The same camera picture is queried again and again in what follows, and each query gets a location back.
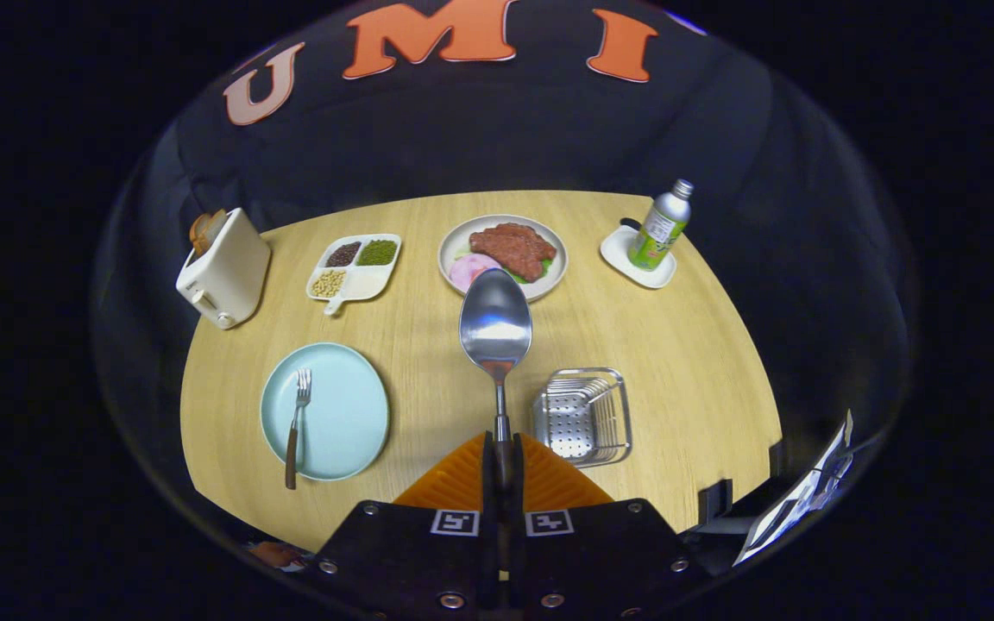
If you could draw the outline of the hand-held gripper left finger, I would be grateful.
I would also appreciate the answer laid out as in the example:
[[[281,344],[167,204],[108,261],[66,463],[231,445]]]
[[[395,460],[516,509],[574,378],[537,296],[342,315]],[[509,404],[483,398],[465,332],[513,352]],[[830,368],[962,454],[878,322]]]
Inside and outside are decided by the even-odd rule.
[[[311,562],[307,586],[358,618],[481,620],[498,606],[493,434],[465,444],[476,510],[363,500]]]

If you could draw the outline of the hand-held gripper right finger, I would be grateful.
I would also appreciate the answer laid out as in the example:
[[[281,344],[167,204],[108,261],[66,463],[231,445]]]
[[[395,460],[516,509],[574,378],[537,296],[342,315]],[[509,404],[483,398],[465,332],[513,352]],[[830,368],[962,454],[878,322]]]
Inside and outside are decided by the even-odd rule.
[[[520,620],[659,620],[714,577],[650,500],[530,510],[537,472],[577,475],[517,434],[510,522],[510,608]]]

